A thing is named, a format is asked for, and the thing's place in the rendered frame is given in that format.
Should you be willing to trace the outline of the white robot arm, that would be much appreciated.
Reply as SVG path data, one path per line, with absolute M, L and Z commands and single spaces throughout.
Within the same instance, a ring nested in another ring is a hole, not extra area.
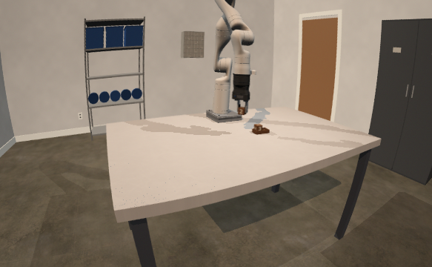
M 244 23 L 240 13 L 234 9 L 235 1 L 215 0 L 224 14 L 216 24 L 213 70 L 218 73 L 226 73 L 223 77 L 215 79 L 213 112 L 218 114 L 227 114 L 229 111 L 232 71 L 232 59 L 219 57 L 220 53 L 231 39 L 234 51 L 234 63 L 250 64 L 250 53 L 244 50 L 242 45 L 249 46 L 254 43 L 253 32 Z

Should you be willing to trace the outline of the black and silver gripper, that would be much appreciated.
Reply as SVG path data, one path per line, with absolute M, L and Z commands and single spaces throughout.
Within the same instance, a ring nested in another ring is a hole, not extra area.
M 255 70 L 250 70 L 250 64 L 234 63 L 233 66 L 233 92 L 232 99 L 237 101 L 237 112 L 240 107 L 240 100 L 245 103 L 245 113 L 248 112 L 248 101 L 250 99 L 250 75 L 256 74 Z M 239 86 L 241 85 L 241 86 Z M 245 100 L 245 101 L 244 101 Z

